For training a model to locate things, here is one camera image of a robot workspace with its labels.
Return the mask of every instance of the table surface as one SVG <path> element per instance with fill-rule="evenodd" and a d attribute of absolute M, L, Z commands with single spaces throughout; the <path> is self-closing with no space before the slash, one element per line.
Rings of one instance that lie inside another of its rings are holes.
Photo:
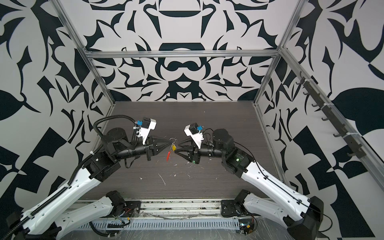
<path fill-rule="evenodd" d="M 225 128 L 236 142 L 247 147 L 261 166 L 275 177 L 272 157 L 250 101 L 239 102 L 117 102 L 112 115 L 125 114 L 136 120 L 155 119 L 152 136 L 185 140 L 186 125 L 196 122 L 213 130 Z M 108 130 L 121 127 L 130 140 L 133 124 L 126 119 L 110 120 Z M 219 158 L 202 157 L 200 164 L 192 164 L 172 154 L 166 161 L 168 149 L 151 161 L 145 156 L 136 159 L 130 169 L 124 167 L 83 195 L 82 199 L 99 199 L 117 190 L 124 198 L 234 198 L 246 189 L 266 197 L 258 188 L 228 173 Z"/>

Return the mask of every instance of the patterned wallpaper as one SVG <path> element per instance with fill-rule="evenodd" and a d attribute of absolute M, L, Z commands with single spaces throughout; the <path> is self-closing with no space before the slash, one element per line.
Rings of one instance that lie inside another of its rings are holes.
<path fill-rule="evenodd" d="M 47 0 L 0 1 L 0 235 L 68 179 L 110 104 Z"/>
<path fill-rule="evenodd" d="M 271 57 L 108 58 L 94 63 L 116 101 L 253 100 Z"/>
<path fill-rule="evenodd" d="M 341 113 L 381 156 L 384 17 L 380 0 L 310 0 L 287 45 Z M 299 79 L 281 60 L 259 102 L 278 161 L 292 188 L 324 201 L 333 227 L 324 239 L 382 239 L 384 192 Z M 330 221 L 324 217 L 320 230 Z"/>
<path fill-rule="evenodd" d="M 331 240 L 368 240 L 384 236 L 381 219 L 384 192 L 352 153 L 299 79 L 281 59 L 259 101 L 278 163 L 288 185 L 324 202 L 333 226 Z M 330 220 L 324 217 L 320 231 Z"/>
<path fill-rule="evenodd" d="M 306 5 L 287 47 L 383 159 L 384 1 Z"/>
<path fill-rule="evenodd" d="M 62 0 L 88 50 L 277 48 L 297 0 Z"/>

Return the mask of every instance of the white debris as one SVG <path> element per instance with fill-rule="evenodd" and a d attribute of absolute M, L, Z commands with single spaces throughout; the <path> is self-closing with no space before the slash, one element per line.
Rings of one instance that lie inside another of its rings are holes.
<path fill-rule="evenodd" d="M 158 174 L 160 176 L 160 174 Z M 161 176 L 160 176 L 161 177 Z M 163 180 L 164 186 L 166 185 L 164 179 L 161 177 L 161 180 Z"/>

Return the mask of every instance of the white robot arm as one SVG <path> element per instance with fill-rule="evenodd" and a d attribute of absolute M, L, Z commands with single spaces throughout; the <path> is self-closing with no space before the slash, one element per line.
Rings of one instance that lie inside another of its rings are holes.
<path fill-rule="evenodd" d="M 131 141 L 128 140 L 126 132 L 122 128 L 111 129 L 106 135 L 103 135 L 98 129 L 98 124 L 114 118 L 126 118 L 136 125 Z M 45 200 L 23 214 L 17 212 L 11 214 L 7 218 L 10 231 L 2 240 L 7 240 L 12 234 L 15 234 L 17 239 L 39 239 L 42 236 L 54 236 L 59 239 L 74 228 L 95 218 L 106 216 L 117 205 L 121 206 L 125 203 L 121 197 L 118 198 L 115 196 L 116 194 L 113 195 L 110 192 L 106 197 L 89 206 L 63 214 L 84 193 L 118 170 L 120 160 L 124 159 L 125 166 L 129 168 L 126 164 L 127 158 L 138 158 L 146 154 L 147 160 L 150 160 L 151 156 L 159 154 L 172 144 L 171 140 L 148 137 L 149 131 L 156 126 L 155 120 L 144 118 L 143 121 L 138 122 L 141 124 L 137 124 L 131 117 L 125 115 L 109 116 L 97 120 L 93 128 L 100 136 L 102 144 L 79 163 L 71 178 L 64 185 Z"/>
<path fill-rule="evenodd" d="M 180 148 L 175 150 L 177 155 L 196 164 L 201 156 L 219 157 L 228 172 L 256 186 L 274 201 L 263 200 L 243 190 L 234 201 L 237 204 L 233 209 L 235 213 L 226 217 L 258 214 L 287 228 L 294 239 L 315 239 L 324 215 L 324 203 L 319 198 L 308 198 L 280 182 L 253 156 L 239 149 L 225 129 L 213 131 L 212 143 L 202 143 L 202 139 L 194 137 L 201 134 L 197 126 L 197 123 L 186 126 L 192 135 L 179 143 Z"/>

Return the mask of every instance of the keychain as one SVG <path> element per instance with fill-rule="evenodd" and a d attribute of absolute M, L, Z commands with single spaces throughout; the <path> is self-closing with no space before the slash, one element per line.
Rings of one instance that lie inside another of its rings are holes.
<path fill-rule="evenodd" d="M 174 142 L 172 143 L 172 145 L 170 146 L 170 149 L 169 149 L 169 152 L 168 152 L 168 155 L 167 155 L 167 162 L 168 162 L 169 157 L 170 157 L 170 155 L 172 154 L 172 152 L 174 152 L 174 151 L 176 150 L 175 142 L 177 141 L 177 139 L 174 138 L 174 137 L 171 137 L 169 140 L 171 140 L 171 139 L 174 139 L 175 141 L 174 141 Z"/>

